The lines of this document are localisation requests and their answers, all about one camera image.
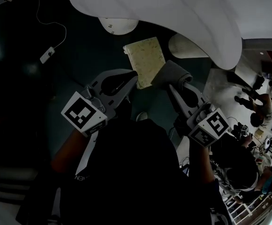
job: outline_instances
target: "hand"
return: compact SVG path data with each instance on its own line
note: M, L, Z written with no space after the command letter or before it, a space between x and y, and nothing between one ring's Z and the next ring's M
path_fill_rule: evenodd
M249 135L247 135L245 138L244 138L244 143L243 143L243 147L247 148L248 145L253 141L253 134L250 133Z

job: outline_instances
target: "teal floor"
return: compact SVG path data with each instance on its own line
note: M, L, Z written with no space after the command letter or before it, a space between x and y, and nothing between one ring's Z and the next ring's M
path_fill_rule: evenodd
M40 0L39 19L45 23L56 21L67 27L65 42L56 48L56 53L47 63L41 65L40 56L63 39L64 29L55 24L39 24L37 7L37 0L19 0L16 4L0 6L0 63L8 64L11 70L10 66L14 66L13 71L20 74L14 72L15 79L16 76L21 77L20 84L29 97L33 97L31 93L34 92L43 99L41 108L35 112L41 120L36 122L39 129L37 138L41 151L48 151L49 157L73 130L60 114L72 94L82 90L73 78L87 84L105 70L131 69L128 56L123 52L124 45L157 37L165 59L188 70L194 77L192 84L200 91L204 90L212 62L209 58L177 59L172 56L168 41L175 32L139 22L131 33L114 36L104 30L96 17L78 12L69 0ZM139 112L147 111L149 117L167 131L173 126L177 114L165 91L153 87L134 89L130 100L132 119Z

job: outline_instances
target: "dark floor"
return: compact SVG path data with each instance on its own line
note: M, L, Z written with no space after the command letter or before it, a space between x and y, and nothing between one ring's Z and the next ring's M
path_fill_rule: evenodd
M26 131L36 129L36 135L31 132L30 138L18 140L27 147L31 147L36 140L38 153L42 155L48 151L47 157L51 157L73 130L60 114L74 91L82 89L73 79L87 84L102 71L131 69L123 46L136 41L157 37L165 59L171 59L188 70L194 77L193 85L201 91L204 89L211 60L181 60L173 57L168 50L168 40L175 34L173 31L139 22L133 32L114 36L104 30L96 17L78 12L69 0L40 0L40 21L56 21L67 27L65 42L42 65L40 56L50 46L54 47L62 41L64 28L57 24L39 24L36 20L37 7L37 0L19 0L15 4L0 6L0 94L8 98L4 100L7 104L15 104L16 109L24 107L26 111L21 114L21 118L16 116L15 123L12 120L14 116L4 116L12 124L10 133L16 135L13 135L13 142L8 142L8 139L1 140L0 151L7 146L6 143L11 148L16 146L14 140L18 139L17 135L22 137ZM177 114L166 92L153 87L134 89L130 100L133 106L132 119L139 112L147 111L149 117L167 131L173 126ZM5 136L1 129L0 136Z

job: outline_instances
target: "white ceiling structure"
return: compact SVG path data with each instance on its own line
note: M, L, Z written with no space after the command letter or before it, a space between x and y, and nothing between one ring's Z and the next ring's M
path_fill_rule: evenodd
M272 38L272 0L70 1L88 15L134 18L168 27L195 42L224 69L237 64L241 37Z

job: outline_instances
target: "white cylindrical object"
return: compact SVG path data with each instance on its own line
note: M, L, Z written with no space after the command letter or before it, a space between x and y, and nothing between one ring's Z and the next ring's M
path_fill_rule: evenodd
M177 33L168 42L169 51L176 58L207 58L208 55L188 38Z
M127 34L135 29L138 20L121 18L98 18L104 29L114 35Z

